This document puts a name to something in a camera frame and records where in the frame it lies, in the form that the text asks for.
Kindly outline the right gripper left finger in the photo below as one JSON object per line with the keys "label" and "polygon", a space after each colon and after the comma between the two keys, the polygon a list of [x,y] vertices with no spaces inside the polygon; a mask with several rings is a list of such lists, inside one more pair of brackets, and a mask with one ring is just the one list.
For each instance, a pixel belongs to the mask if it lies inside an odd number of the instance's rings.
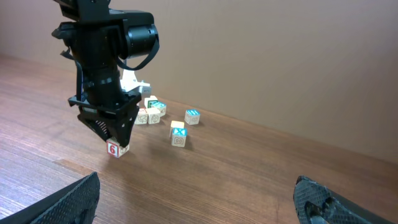
{"label": "right gripper left finger", "polygon": [[100,199],[96,172],[1,219],[1,224],[92,224]]}

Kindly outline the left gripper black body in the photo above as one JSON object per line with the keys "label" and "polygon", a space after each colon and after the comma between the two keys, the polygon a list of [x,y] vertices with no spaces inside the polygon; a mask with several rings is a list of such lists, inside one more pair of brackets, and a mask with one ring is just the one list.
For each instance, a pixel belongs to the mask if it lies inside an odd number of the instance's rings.
{"label": "left gripper black body", "polygon": [[137,105],[138,102],[142,100],[141,94],[134,90],[124,92],[124,96],[127,98],[127,102],[121,104],[116,103],[111,107],[91,105],[87,100],[78,100],[77,96],[69,98],[68,103],[70,106],[77,106],[80,113],[88,113],[89,115],[96,116],[100,121],[104,121],[110,131],[111,125],[114,123],[116,115],[120,111],[125,111],[132,105]]}

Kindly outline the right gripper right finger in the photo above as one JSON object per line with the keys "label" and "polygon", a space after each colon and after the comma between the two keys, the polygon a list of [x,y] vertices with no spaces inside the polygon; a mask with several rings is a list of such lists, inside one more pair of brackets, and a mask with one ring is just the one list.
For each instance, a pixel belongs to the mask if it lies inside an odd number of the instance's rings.
{"label": "right gripper right finger", "polygon": [[293,201],[300,224],[393,224],[304,175]]}

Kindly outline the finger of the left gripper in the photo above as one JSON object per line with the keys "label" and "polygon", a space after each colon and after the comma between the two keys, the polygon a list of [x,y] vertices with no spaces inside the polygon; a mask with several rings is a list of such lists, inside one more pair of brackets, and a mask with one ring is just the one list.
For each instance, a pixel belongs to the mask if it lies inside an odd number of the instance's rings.
{"label": "finger of the left gripper", "polygon": [[77,118],[102,140],[106,141],[109,139],[109,130],[104,121],[100,121],[96,116],[88,113],[80,113]]}
{"label": "finger of the left gripper", "polygon": [[116,138],[122,147],[126,147],[130,142],[132,128],[138,111],[139,107],[137,105],[132,105],[125,111],[120,111],[111,125],[111,135]]}

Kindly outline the white number wooden block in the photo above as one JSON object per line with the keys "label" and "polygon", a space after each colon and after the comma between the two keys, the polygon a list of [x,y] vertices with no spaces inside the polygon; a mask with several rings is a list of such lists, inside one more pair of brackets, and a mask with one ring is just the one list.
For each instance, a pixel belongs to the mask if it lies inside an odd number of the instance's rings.
{"label": "white number wooden block", "polygon": [[129,145],[123,147],[120,145],[120,143],[117,142],[115,138],[109,138],[106,140],[106,148],[108,154],[119,158],[128,152]]}

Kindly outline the blue X wooden block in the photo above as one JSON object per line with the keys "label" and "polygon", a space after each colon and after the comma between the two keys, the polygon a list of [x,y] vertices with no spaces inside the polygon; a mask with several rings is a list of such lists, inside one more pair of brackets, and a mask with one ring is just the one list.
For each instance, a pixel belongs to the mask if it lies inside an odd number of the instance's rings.
{"label": "blue X wooden block", "polygon": [[176,147],[184,147],[187,138],[187,130],[185,128],[173,128],[172,145]]}

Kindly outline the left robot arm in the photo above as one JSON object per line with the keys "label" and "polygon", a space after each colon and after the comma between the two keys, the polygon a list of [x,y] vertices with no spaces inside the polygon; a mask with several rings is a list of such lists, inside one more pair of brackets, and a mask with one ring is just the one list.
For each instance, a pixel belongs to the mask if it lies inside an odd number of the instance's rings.
{"label": "left robot arm", "polygon": [[120,69],[125,60],[143,56],[134,70],[144,68],[160,48],[151,13],[115,10],[109,0],[55,0],[69,20],[52,32],[67,46],[62,56],[76,65],[76,94],[68,99],[77,106],[77,118],[102,140],[115,138],[126,147],[137,117],[141,94],[123,90]]}

